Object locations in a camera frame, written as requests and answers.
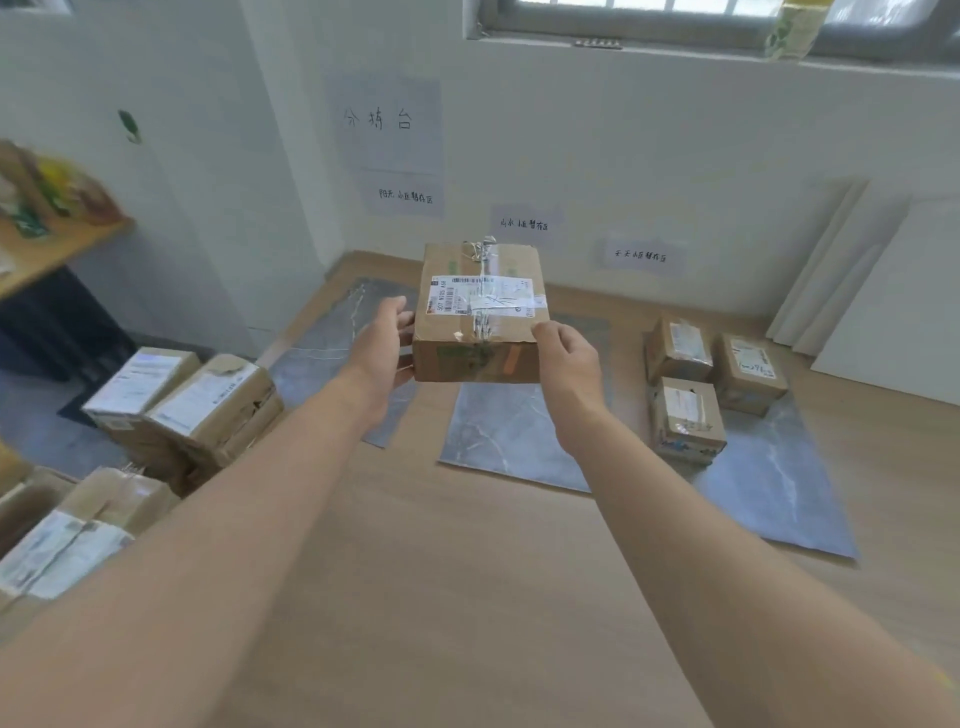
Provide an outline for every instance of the white label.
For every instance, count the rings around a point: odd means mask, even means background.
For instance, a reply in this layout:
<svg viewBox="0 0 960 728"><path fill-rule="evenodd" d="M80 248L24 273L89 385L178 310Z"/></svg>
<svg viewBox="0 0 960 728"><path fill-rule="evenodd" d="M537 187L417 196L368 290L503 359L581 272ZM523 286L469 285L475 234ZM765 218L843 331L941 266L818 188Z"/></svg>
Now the white label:
<svg viewBox="0 0 960 728"><path fill-rule="evenodd" d="M611 235L604 241L604 265L680 278L686 270L686 249L660 238L624 241Z"/></svg>
<svg viewBox="0 0 960 728"><path fill-rule="evenodd" d="M439 177L363 169L356 180L371 214L444 216L444 181Z"/></svg>
<svg viewBox="0 0 960 728"><path fill-rule="evenodd" d="M546 296L534 294L532 279L507 276L434 276L426 312L470 316L487 311L496 316L532 319L546 308Z"/></svg>
<svg viewBox="0 0 960 728"><path fill-rule="evenodd" d="M770 361L770 357L767 356L764 349L740 339L733 339L731 348L733 349L733 358L736 359L736 365L744 374L762 376L765 379L777 378L773 362Z"/></svg>
<svg viewBox="0 0 960 728"><path fill-rule="evenodd" d="M83 521L62 511L43 519L0 561L0 590L23 594L83 527Z"/></svg>
<svg viewBox="0 0 960 728"><path fill-rule="evenodd" d="M256 365L245 364L234 372L202 372L189 387L165 400L151 415L159 423L189 437L210 413L256 372Z"/></svg>
<svg viewBox="0 0 960 728"><path fill-rule="evenodd" d="M123 528L99 521L89 522L33 583L29 594L41 599L56 599L132 541L133 536Z"/></svg>
<svg viewBox="0 0 960 728"><path fill-rule="evenodd" d="M707 350L704 349L704 337L698 328L690 324L670 324L670 338L678 354L693 361L709 361Z"/></svg>
<svg viewBox="0 0 960 728"><path fill-rule="evenodd" d="M324 80L326 106L347 167L444 173L439 79L346 73Z"/></svg>
<svg viewBox="0 0 960 728"><path fill-rule="evenodd" d="M532 205L493 205L490 235L525 245L549 248L564 237L564 210L559 205L543 209Z"/></svg>
<svg viewBox="0 0 960 728"><path fill-rule="evenodd" d="M140 414L181 362L178 356L138 352L86 403L86 408L112 414Z"/></svg>
<svg viewBox="0 0 960 728"><path fill-rule="evenodd" d="M692 424L702 424L707 421L704 415L703 398L696 392L663 387L663 400L669 417Z"/></svg>

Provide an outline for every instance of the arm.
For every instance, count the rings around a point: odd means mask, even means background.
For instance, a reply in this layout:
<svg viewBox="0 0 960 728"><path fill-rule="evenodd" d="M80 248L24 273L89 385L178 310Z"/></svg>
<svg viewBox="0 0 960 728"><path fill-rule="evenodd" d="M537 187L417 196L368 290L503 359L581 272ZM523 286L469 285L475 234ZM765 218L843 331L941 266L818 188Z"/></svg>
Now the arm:
<svg viewBox="0 0 960 728"><path fill-rule="evenodd" d="M340 375L0 650L4 724L188 728L215 706L363 434L412 313L388 299Z"/></svg>
<svg viewBox="0 0 960 728"><path fill-rule="evenodd" d="M535 328L543 393L718 728L958 726L932 667L702 498L604 404L596 351Z"/></svg>

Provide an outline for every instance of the white panel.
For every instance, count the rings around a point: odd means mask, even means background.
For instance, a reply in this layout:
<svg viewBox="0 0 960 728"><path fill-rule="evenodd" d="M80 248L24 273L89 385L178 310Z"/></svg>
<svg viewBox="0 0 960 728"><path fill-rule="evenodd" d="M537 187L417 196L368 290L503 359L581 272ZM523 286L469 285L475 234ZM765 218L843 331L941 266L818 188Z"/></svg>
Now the white panel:
<svg viewBox="0 0 960 728"><path fill-rule="evenodd" d="M901 184L870 182L850 216L823 251L773 337L793 346L854 263L873 245L886 246L906 215L910 196Z"/></svg>
<svg viewBox="0 0 960 728"><path fill-rule="evenodd" d="M840 285L836 287L823 308L813 318L797 343L793 345L796 353L805 353L816 356L823 349L833 330L836 328L844 313L850 307L857 291L863 285L873 270L877 259L883 253L884 246L874 245L857 260L850 271L844 276Z"/></svg>
<svg viewBox="0 0 960 728"><path fill-rule="evenodd" d="M960 203L910 207L814 371L960 404Z"/></svg>
<svg viewBox="0 0 960 728"><path fill-rule="evenodd" d="M833 245L833 240L836 238L837 233L847 223L847 220L850 218L850 213L853 210L853 206L856 205L857 201L859 201L860 197L863 195L864 190L867 188L867 184L867 180L855 180L851 182L850 187L848 187L846 194L840 201L839 207L830 218L827 229L824 230L824 233L820 236L816 247L810 253L810 258L807 259L806 264L804 265L804 269L793 282L793 285L790 287L790 291L786 295L786 299L780 305L780 310L778 310L777 315L774 316L773 323L770 325L770 328L767 329L767 336L772 338L774 341L778 340L778 336L783 329L783 325L787 319L790 318L790 314L797 303L797 299L805 291L806 284L810 280L810 277L813 276L813 272L817 269L817 266L820 264L820 261L823 259L824 255L827 254L830 246Z"/></svg>

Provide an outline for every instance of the cardboard package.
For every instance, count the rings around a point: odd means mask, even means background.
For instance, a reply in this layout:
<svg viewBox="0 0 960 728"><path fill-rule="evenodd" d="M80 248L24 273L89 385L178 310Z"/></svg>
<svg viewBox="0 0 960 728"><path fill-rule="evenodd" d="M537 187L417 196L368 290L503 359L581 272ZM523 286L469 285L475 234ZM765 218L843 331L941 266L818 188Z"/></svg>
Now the cardboard package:
<svg viewBox="0 0 960 728"><path fill-rule="evenodd" d="M33 468L15 449L0 440L0 496L15 488Z"/></svg>
<svg viewBox="0 0 960 728"><path fill-rule="evenodd" d="M698 465L709 465L727 446L713 385L663 377L650 400L653 450Z"/></svg>
<svg viewBox="0 0 960 728"><path fill-rule="evenodd" d="M90 398L83 412L148 475L179 478L189 470L189 460L146 415L198 369L200 359L193 352L144 347Z"/></svg>
<svg viewBox="0 0 960 728"><path fill-rule="evenodd" d="M197 467L213 474L242 455L282 412L283 399L267 370L222 353L148 418L176 438Z"/></svg>
<svg viewBox="0 0 960 728"><path fill-rule="evenodd" d="M101 468L0 561L0 638L15 634L180 499L158 480Z"/></svg>
<svg viewBox="0 0 960 728"><path fill-rule="evenodd" d="M528 245L428 244L414 324L418 381L540 381L531 331L549 321L540 256Z"/></svg>
<svg viewBox="0 0 960 728"><path fill-rule="evenodd" d="M711 379L720 406L726 409L763 417L790 388L765 342L724 333L714 341L713 358Z"/></svg>
<svg viewBox="0 0 960 728"><path fill-rule="evenodd" d="M713 369L710 344L700 328L677 316L664 314L647 337L647 381L662 376L687 381L707 381Z"/></svg>
<svg viewBox="0 0 960 728"><path fill-rule="evenodd" d="M76 483L68 475L37 467L0 496L0 558L50 515Z"/></svg>

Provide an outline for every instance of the wooden shelf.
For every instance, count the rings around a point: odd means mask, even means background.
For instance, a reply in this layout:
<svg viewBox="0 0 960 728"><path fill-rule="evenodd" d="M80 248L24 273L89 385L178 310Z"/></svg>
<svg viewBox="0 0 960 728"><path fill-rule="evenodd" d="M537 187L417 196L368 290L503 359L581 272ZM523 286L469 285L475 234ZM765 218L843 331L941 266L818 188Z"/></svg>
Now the wooden shelf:
<svg viewBox="0 0 960 728"><path fill-rule="evenodd" d="M0 301L58 269L71 258L120 232L131 230L134 225L130 218L101 226L69 219L48 219L44 223L51 234L27 240L20 236L11 220L0 219L0 249L16 264L12 273L0 275Z"/></svg>

